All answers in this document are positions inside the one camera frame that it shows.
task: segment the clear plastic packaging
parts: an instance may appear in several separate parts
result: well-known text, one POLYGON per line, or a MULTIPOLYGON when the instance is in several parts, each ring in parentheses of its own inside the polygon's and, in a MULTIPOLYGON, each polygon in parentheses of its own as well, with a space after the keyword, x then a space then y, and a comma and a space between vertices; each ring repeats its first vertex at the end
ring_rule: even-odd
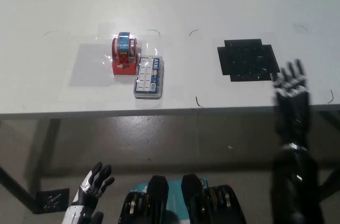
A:
POLYGON ((160 56, 140 56, 136 68, 134 96, 160 99, 163 93, 164 61, 160 56))

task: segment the printed label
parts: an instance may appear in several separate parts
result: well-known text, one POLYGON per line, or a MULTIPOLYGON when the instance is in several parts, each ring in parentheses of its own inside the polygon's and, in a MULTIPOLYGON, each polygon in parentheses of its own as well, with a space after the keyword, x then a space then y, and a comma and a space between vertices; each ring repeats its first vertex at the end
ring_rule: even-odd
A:
POLYGON ((157 93, 159 58, 140 58, 136 93, 157 93))

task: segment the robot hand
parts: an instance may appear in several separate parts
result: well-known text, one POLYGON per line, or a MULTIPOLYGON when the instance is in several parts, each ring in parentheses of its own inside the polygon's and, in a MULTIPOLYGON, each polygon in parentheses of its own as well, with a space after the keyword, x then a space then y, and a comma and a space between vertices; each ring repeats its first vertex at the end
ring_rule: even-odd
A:
POLYGON ((276 131, 283 144, 294 143, 307 147, 305 136, 309 131, 310 108, 306 77, 300 60, 296 68, 288 63, 289 73, 281 68, 281 74, 273 74, 276 93, 276 131))
POLYGON ((300 61, 290 73, 273 75, 276 130, 283 139, 273 163, 271 207, 274 224, 323 224, 319 205, 318 167, 308 152, 309 93, 300 61))
POLYGON ((97 212, 93 217, 98 200, 104 193, 107 186, 114 182, 114 178, 108 177, 111 174, 111 166, 101 168, 101 162, 87 174, 80 185, 71 206, 67 209, 63 224, 101 224, 103 213, 97 212))

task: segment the table leg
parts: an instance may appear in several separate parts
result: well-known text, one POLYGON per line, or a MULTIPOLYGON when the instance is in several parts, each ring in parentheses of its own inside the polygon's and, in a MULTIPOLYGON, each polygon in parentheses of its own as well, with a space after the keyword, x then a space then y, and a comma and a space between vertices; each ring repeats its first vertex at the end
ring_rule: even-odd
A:
POLYGON ((38 122, 26 168, 29 192, 35 191, 35 198, 0 167, 0 184, 34 214, 62 212, 68 207, 70 193, 68 188, 53 191, 39 190, 40 175, 50 164, 60 123, 60 119, 38 122))
POLYGON ((5 189, 15 196, 32 213, 40 212, 40 206, 37 201, 1 167, 0 184, 3 185, 5 189))

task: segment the gray floor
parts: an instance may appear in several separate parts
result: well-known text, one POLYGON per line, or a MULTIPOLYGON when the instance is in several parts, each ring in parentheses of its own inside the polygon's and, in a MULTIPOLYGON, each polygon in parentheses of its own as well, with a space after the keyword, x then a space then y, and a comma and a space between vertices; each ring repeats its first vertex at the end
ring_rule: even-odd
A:
MULTIPOLYGON (((196 172, 209 185, 230 184, 248 223, 271 223, 270 162, 278 149, 271 114, 142 116, 55 121, 3 120, 0 164, 25 188, 69 187, 71 197, 97 161, 113 166, 116 181, 100 199, 104 223, 117 223, 131 187, 152 174, 167 179, 196 172)), ((340 163, 340 134, 317 114, 309 141, 322 166, 340 163)), ((326 223, 339 223, 340 193, 322 203, 326 223)), ((0 187, 0 223, 61 223, 63 213, 35 216, 0 187)))

